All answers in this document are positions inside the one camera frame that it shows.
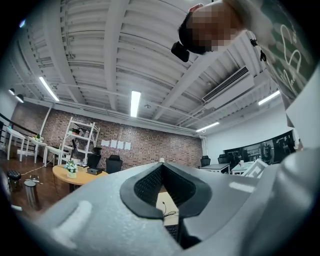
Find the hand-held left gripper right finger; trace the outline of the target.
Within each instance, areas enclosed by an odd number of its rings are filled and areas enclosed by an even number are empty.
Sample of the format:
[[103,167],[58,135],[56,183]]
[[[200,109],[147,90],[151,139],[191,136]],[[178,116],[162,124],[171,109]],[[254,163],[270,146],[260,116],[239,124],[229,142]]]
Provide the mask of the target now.
[[200,170],[208,179],[212,197],[205,209],[196,217],[191,217],[191,238],[203,241],[212,236],[240,210],[253,192],[258,190],[260,181],[274,177],[274,166],[270,165],[257,177],[214,174]]

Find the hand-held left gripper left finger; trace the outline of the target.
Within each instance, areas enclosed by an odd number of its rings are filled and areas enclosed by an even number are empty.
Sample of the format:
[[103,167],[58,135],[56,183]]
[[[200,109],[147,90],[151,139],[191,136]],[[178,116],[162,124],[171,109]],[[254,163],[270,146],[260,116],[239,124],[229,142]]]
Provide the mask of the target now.
[[50,256],[173,256],[182,252],[159,219],[133,214],[122,202],[125,180],[154,163],[97,178],[50,207],[32,236]]

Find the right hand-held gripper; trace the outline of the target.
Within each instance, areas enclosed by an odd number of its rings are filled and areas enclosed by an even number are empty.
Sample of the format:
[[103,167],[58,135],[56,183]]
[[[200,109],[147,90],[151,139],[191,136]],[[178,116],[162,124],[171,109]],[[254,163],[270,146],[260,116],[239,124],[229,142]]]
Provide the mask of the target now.
[[260,179],[264,169],[268,166],[269,165],[261,159],[257,159],[241,176]]

